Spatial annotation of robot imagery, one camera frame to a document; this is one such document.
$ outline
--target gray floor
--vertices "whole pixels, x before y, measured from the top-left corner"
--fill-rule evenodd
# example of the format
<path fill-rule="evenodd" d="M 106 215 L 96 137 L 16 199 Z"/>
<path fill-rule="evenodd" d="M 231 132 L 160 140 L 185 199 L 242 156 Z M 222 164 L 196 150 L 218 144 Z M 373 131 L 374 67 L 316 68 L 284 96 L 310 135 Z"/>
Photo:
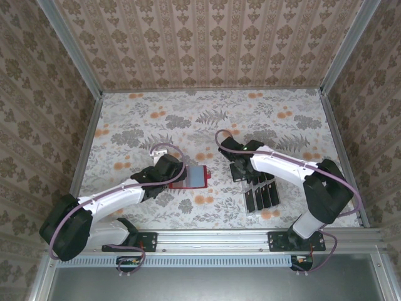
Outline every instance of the gray floor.
<path fill-rule="evenodd" d="M 336 255 L 320 271 L 289 268 L 144 268 L 119 277 L 112 268 L 59 269 L 51 301 L 383 300 L 366 255 Z"/>

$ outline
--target table surface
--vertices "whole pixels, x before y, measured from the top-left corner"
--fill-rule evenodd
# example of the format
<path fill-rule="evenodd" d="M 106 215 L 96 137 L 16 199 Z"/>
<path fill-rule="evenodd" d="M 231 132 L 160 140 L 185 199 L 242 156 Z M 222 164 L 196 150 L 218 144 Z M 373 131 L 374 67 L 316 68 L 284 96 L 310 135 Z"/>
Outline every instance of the table surface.
<path fill-rule="evenodd" d="M 229 161 L 214 142 L 219 129 L 230 130 L 243 144 L 255 139 L 299 159 L 329 158 L 340 165 L 315 89 L 109 93 L 103 95 L 80 196 L 113 187 L 153 165 L 149 149 L 169 142 L 185 153 L 187 165 L 207 166 L 209 187 L 168 189 L 108 219 L 123 216 L 143 230 L 289 227 L 306 210 L 304 192 L 278 179 L 281 204 L 247 216 L 241 183 L 232 181 Z M 173 149 L 169 152 L 179 157 Z M 330 226 L 359 223 L 353 214 Z"/>

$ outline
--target wall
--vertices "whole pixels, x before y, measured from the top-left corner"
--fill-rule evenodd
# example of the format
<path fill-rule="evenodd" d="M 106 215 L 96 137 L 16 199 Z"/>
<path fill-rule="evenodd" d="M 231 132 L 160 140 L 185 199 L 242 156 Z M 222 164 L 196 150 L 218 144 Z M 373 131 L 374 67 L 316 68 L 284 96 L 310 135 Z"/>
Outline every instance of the wall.
<path fill-rule="evenodd" d="M 329 99 L 370 222 L 383 229 L 400 277 L 401 1 L 381 2 Z"/>
<path fill-rule="evenodd" d="M 56 0 L 103 90 L 317 87 L 361 0 Z"/>
<path fill-rule="evenodd" d="M 93 109 L 35 1 L 0 2 L 0 300 L 23 300 L 44 250 L 38 230 L 67 193 Z"/>

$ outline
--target purple cable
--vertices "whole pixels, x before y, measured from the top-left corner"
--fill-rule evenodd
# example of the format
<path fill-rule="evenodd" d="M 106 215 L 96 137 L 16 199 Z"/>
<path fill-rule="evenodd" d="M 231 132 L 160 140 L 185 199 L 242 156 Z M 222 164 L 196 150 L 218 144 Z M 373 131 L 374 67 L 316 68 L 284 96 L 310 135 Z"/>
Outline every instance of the purple cable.
<path fill-rule="evenodd" d="M 114 248 L 114 249 L 134 250 L 134 251 L 139 251 L 142 253 L 142 260 L 140 261 L 140 263 L 137 265 L 136 268 L 134 268 L 131 272 L 128 272 L 128 273 L 121 271 L 121 264 L 125 261 L 128 261 L 129 258 L 121 258 L 120 259 L 120 261 L 118 262 L 117 270 L 120 272 L 121 275 L 122 274 L 128 275 L 128 274 L 136 273 L 137 271 L 139 271 L 139 269 L 145 262 L 146 252 L 143 251 L 141 248 L 137 248 L 136 246 L 116 246 L 116 245 L 107 245 L 107 246 L 109 246 L 110 248 Z"/>
<path fill-rule="evenodd" d="M 49 250 L 48 250 L 48 253 L 49 253 L 50 258 L 52 258 L 52 259 L 54 259 L 54 260 L 59 260 L 59 258 L 53 254 L 53 247 L 54 247 L 54 245 L 55 245 L 55 241 L 56 241 L 56 238 L 57 238 L 57 236 L 58 236 L 58 233 L 60 232 L 60 230 L 61 230 L 61 228 L 64 226 L 64 224 L 68 221 L 68 219 L 69 219 L 74 213 L 76 213 L 79 209 L 83 208 L 83 207 L 86 206 L 87 204 L 90 204 L 90 203 L 92 203 L 92 202 L 96 202 L 96 201 L 98 201 L 99 199 L 104 198 L 105 196 L 108 196 L 108 195 L 110 195 L 110 194 L 113 194 L 113 193 L 115 193 L 115 192 L 117 192 L 117 191 L 121 191 L 121 190 L 123 190 L 123 189 L 133 188 L 133 187 L 138 187 L 138 186 L 159 186 L 159 185 L 166 185 L 166 184 L 168 184 L 168 183 L 171 183 L 171 182 L 174 182 L 175 180 L 177 180 L 177 179 L 182 175 L 182 173 L 185 171 L 185 158 L 184 158 L 184 154 L 182 153 L 182 151 L 181 151 L 178 147 L 176 147 L 176 146 L 174 146 L 174 145 L 172 145 L 172 144 L 169 144 L 169 143 L 158 143 L 158 144 L 156 144 L 155 146 L 153 146 L 153 147 L 151 148 L 150 153 L 152 153 L 156 148 L 158 148 L 158 147 L 160 147 L 160 146 L 163 146 L 163 145 L 164 145 L 164 146 L 169 146 L 169 147 L 175 149 L 175 150 L 180 154 L 180 156 L 181 156 L 181 158 L 182 158 L 182 169 L 181 169 L 181 171 L 178 173 L 178 175 L 176 175 L 175 177 L 173 177 L 173 178 L 170 179 L 170 180 L 163 181 L 163 182 L 143 183 L 143 184 L 135 183 L 135 184 L 126 185 L 126 186 L 124 186 L 123 188 L 122 188 L 121 186 L 119 186 L 119 187 L 117 187 L 117 188 L 115 188 L 115 189 L 112 189 L 112 190 L 107 191 L 107 192 L 105 192 L 105 193 L 99 194 L 98 196 L 94 197 L 93 199 L 90 199 L 90 200 L 88 200 L 88 201 L 86 201 L 86 202 L 84 202 L 84 203 L 82 203 L 82 204 L 79 204 L 77 207 L 74 207 L 74 208 L 60 221 L 60 224 L 57 226 L 57 228 L 56 228 L 56 230 L 55 230 L 55 233 L 54 233 L 53 236 L 51 237 L 51 240 L 50 240 L 50 243 L 49 243 Z"/>
<path fill-rule="evenodd" d="M 362 206 L 362 198 L 361 198 L 361 196 L 359 195 L 358 191 L 357 191 L 354 187 L 352 187 L 351 185 L 349 185 L 349 184 L 348 184 L 346 181 L 344 181 L 343 179 L 341 179 L 341 178 L 339 178 L 339 177 L 336 177 L 336 176 L 334 176 L 334 175 L 332 175 L 332 174 L 330 174 L 330 173 L 328 173 L 328 172 L 322 171 L 321 169 L 318 169 L 318 168 L 316 168 L 315 166 L 311 166 L 311 165 L 305 165 L 305 166 L 304 166 L 303 163 L 298 162 L 297 160 L 294 160 L 294 159 L 292 159 L 292 158 L 288 158 L 288 157 L 282 156 L 282 155 L 277 154 L 277 153 L 266 152 L 266 151 L 263 151 L 263 150 L 246 151 L 246 150 L 233 150 L 233 149 L 228 149 L 228 148 L 222 146 L 222 145 L 219 143 L 218 139 L 217 139 L 217 136 L 218 136 L 221 132 L 227 132 L 231 137 L 232 137 L 232 135 L 231 135 L 231 133 L 230 133 L 228 130 L 218 130 L 218 131 L 216 132 L 216 134 L 215 134 L 215 136 L 214 136 L 214 140 L 215 140 L 216 144 L 217 144 L 222 150 L 225 150 L 225 151 L 227 151 L 227 152 L 232 152 L 233 154 L 262 154 L 262 155 L 268 155 L 268 156 L 272 156 L 272 157 L 277 157 L 277 158 L 279 158 L 279 159 L 288 161 L 288 162 L 293 163 L 293 164 L 296 164 L 296 165 L 298 165 L 298 166 L 303 166 L 304 168 L 311 169 L 312 171 L 319 172 L 320 174 L 322 174 L 322 175 L 324 175 L 324 176 L 326 176 L 326 177 L 329 177 L 330 179 L 333 179 L 333 180 L 335 180 L 335 181 L 337 181 L 337 182 L 343 184 L 343 185 L 344 185 L 345 187 L 347 187 L 350 191 L 352 191 L 352 193 L 355 195 L 355 197 L 356 197 L 357 200 L 358 200 L 358 204 L 357 204 L 357 206 L 355 207 L 354 210 L 351 210 L 351 211 L 348 211 L 348 212 L 345 212 L 345 213 L 342 213 L 342 214 L 338 215 L 339 218 L 342 217 L 342 216 L 347 216 L 347 215 L 351 215 L 351 214 L 353 214 L 353 213 L 356 213 L 356 212 L 358 212 L 358 211 L 361 209 L 361 206 Z"/>
<path fill-rule="evenodd" d="M 218 130 L 218 131 L 216 132 L 216 134 L 214 135 L 214 140 L 215 140 L 217 146 L 219 146 L 222 150 L 225 150 L 226 152 L 232 152 L 233 154 L 262 154 L 262 155 L 268 155 L 268 156 L 277 157 L 277 158 L 279 158 L 279 159 L 288 161 L 288 162 L 293 163 L 293 164 L 296 164 L 296 165 L 298 165 L 298 166 L 303 166 L 303 164 L 300 163 L 300 162 L 298 162 L 297 160 L 294 160 L 294 159 L 292 159 L 292 158 L 288 158 L 288 157 L 282 156 L 282 155 L 277 154 L 277 153 L 267 152 L 267 151 L 263 151 L 263 150 L 246 151 L 246 150 L 233 150 L 233 149 L 228 149 L 227 147 L 224 147 L 224 146 L 222 146 L 222 145 L 219 143 L 218 135 L 219 135 L 221 132 L 226 132 L 228 135 L 230 135 L 230 137 L 232 137 L 232 134 L 231 134 L 228 130 L 222 129 L 222 130 Z M 305 165 L 305 166 L 303 166 L 303 167 L 304 167 L 304 168 L 307 168 L 307 169 L 311 169 L 312 171 L 319 172 L 320 174 L 322 174 L 322 175 L 324 175 L 324 176 L 326 176 L 326 177 L 329 177 L 330 179 L 333 179 L 333 180 L 335 180 L 335 181 L 337 181 L 337 182 L 343 184 L 343 185 L 344 185 L 345 187 L 347 187 L 350 191 L 352 191 L 352 193 L 354 194 L 354 196 L 357 198 L 358 204 L 357 204 L 357 206 L 354 208 L 354 210 L 351 210 L 351 211 L 348 211 L 348 212 L 339 214 L 338 217 L 351 215 L 351 214 L 356 213 L 356 212 L 358 212 L 358 211 L 360 210 L 360 208 L 361 208 L 361 206 L 362 206 L 362 198 L 361 198 L 361 196 L 359 195 L 358 191 L 357 191 L 354 187 L 352 187 L 351 185 L 349 185 L 349 184 L 348 184 L 346 181 L 344 181 L 343 179 L 341 179 L 341 178 L 339 178 L 339 177 L 336 177 L 336 176 L 334 176 L 334 175 L 332 175 L 332 174 L 330 174 L 330 173 L 328 173 L 328 172 L 322 171 L 321 169 L 318 169 L 318 168 L 316 168 L 315 166 Z M 327 256 L 327 258 L 324 260 L 324 262 L 323 262 L 321 265 L 318 265 L 316 268 L 312 268 L 310 271 L 308 271 L 308 273 L 317 271 L 317 270 L 319 270 L 320 268 L 322 268 L 322 267 L 327 263 L 327 261 L 330 259 L 330 257 L 334 254 L 334 251 L 336 250 L 336 247 L 337 247 L 338 241 L 337 241 L 337 238 L 336 238 L 334 235 L 329 234 L 329 233 L 327 233 L 327 232 L 324 232 L 324 231 L 322 231 L 322 230 L 319 230 L 319 232 L 322 233 L 323 235 L 327 235 L 327 236 L 332 237 L 332 238 L 334 239 L 334 246 L 333 246 L 333 248 L 331 249 L 331 251 L 330 251 L 329 255 Z M 302 271 L 302 268 L 299 267 L 298 265 L 294 265 L 294 266 L 297 267 L 297 268 L 299 268 L 299 269 L 301 270 L 300 272 L 306 273 L 305 271 Z"/>

